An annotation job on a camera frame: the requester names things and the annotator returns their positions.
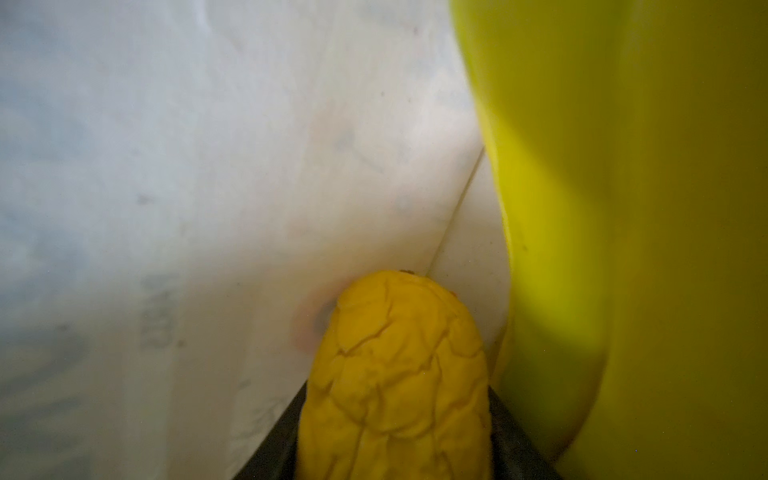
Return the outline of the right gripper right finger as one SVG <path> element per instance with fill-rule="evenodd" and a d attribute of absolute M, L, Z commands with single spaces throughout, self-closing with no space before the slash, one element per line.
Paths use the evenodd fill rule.
<path fill-rule="evenodd" d="M 495 480 L 562 480 L 536 450 L 498 394 L 488 388 L 492 472 Z"/>

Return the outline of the wrinkled yellow fruit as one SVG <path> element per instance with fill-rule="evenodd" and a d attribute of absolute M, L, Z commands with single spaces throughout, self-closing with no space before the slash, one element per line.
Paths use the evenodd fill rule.
<path fill-rule="evenodd" d="M 489 372 L 467 307 L 380 271 L 338 298 L 306 383 L 299 479 L 489 479 Z"/>

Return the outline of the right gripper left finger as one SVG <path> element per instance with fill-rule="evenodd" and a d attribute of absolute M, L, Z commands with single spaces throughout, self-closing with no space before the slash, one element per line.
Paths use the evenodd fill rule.
<path fill-rule="evenodd" d="M 306 390 L 307 385 L 303 384 L 259 447 L 235 474 L 235 480 L 295 478 L 298 427 Z"/>

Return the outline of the cream canvas grocery bag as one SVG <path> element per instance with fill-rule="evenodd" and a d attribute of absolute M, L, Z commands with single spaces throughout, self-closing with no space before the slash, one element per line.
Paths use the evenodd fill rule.
<path fill-rule="evenodd" d="M 371 271 L 509 274 L 444 1 L 1 5 L 1 475 L 228 479 Z"/>

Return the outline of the large yellow banana bunch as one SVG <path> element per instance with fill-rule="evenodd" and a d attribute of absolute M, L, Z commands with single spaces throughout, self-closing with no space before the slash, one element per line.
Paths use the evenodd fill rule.
<path fill-rule="evenodd" d="M 500 398 L 566 479 L 767 475 L 767 5 L 455 1 L 511 269 Z"/>

